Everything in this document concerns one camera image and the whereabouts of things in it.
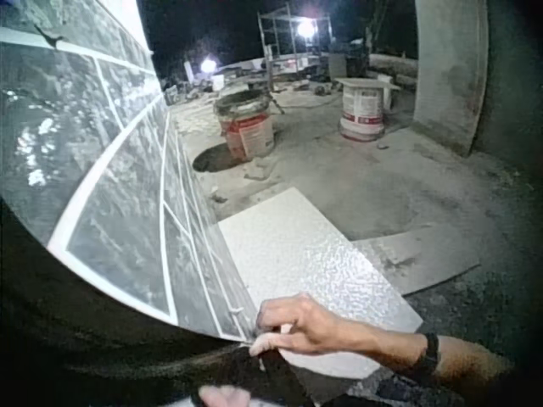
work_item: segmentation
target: concrete floor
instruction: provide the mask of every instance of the concrete floor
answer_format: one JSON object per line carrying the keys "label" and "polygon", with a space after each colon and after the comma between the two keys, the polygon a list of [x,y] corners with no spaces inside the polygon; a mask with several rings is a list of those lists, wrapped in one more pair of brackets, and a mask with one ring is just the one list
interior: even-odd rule
{"label": "concrete floor", "polygon": [[[407,299],[425,320],[423,330],[517,359],[540,308],[537,182],[482,153],[461,159],[411,130],[408,92],[400,94],[378,143],[339,135],[340,93],[285,91],[276,99],[291,108],[285,115],[272,108],[277,145],[265,159],[275,165],[267,180],[244,178],[252,164],[198,173],[209,197],[227,199],[210,199],[218,218],[297,187],[351,241],[449,223],[476,248],[481,266]],[[191,160],[224,142],[212,103],[202,98],[171,108]]]}

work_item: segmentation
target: night sky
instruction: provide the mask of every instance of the night sky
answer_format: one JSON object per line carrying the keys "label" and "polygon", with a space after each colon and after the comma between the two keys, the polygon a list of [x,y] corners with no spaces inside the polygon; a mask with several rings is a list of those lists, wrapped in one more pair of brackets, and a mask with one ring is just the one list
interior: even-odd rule
{"label": "night sky", "polygon": [[[203,53],[212,53],[222,64],[260,57],[262,48],[257,12],[270,12],[285,4],[284,0],[138,0],[138,2],[148,44],[154,51],[154,62],[158,71],[161,71],[169,61],[179,61],[190,50],[193,51],[191,56],[198,54],[198,58],[201,58]],[[346,41],[362,36],[363,19],[371,18],[373,3],[374,0],[290,2],[293,14],[310,15],[317,10],[330,13],[334,35]],[[400,44],[400,47],[410,48],[406,49],[406,52],[416,57],[414,0],[389,3],[391,6],[387,20],[392,19],[390,23],[394,23],[402,34],[391,36],[384,32],[383,37],[392,37],[393,42],[396,37],[403,42],[407,38],[410,44]]]}

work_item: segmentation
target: hand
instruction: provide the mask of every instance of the hand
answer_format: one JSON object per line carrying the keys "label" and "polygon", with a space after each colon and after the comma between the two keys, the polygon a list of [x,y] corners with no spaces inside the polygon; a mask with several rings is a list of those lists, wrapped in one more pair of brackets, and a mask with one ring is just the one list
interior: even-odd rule
{"label": "hand", "polygon": [[233,386],[203,386],[198,393],[207,407],[249,407],[251,400],[248,391]]}
{"label": "hand", "polygon": [[282,348],[298,354],[325,354],[339,350],[344,319],[328,311],[308,294],[271,299],[262,303],[256,325],[271,330],[291,325],[286,333],[268,332],[256,338],[249,349],[256,356]]}

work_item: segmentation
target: light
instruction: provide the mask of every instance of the light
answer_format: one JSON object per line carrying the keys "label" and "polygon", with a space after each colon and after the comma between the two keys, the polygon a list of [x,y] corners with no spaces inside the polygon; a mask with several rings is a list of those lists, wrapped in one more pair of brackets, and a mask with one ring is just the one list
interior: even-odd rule
{"label": "light", "polygon": [[298,24],[298,35],[304,38],[312,38],[316,34],[316,27],[313,20],[307,19]]}
{"label": "light", "polygon": [[204,59],[204,62],[200,65],[200,69],[205,74],[212,74],[217,69],[217,62],[213,59]]}

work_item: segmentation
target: tiled wall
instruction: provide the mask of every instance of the tiled wall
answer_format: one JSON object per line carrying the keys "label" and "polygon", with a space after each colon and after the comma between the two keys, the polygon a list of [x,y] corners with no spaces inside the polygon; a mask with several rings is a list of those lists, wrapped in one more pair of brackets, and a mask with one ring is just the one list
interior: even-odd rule
{"label": "tiled wall", "polygon": [[4,201],[109,296],[245,339],[255,308],[169,125],[149,51],[96,0],[23,3],[1,13]]}

